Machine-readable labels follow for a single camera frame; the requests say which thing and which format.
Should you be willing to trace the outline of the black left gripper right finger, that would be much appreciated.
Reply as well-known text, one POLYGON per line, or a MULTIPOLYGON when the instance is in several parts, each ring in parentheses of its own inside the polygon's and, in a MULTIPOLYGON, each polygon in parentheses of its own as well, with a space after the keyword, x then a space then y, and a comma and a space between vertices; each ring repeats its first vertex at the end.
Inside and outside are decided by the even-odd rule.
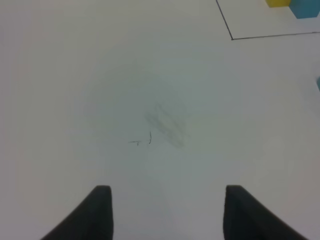
POLYGON ((223 236, 225 240, 305 239, 240 185, 226 186, 223 236))

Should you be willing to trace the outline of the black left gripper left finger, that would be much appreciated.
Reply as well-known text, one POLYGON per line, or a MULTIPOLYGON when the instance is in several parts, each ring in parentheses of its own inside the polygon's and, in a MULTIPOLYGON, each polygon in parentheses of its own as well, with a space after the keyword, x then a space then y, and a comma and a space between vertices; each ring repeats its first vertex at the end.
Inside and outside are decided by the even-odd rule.
POLYGON ((114 218, 112 189, 96 186, 44 240, 112 240, 114 218))

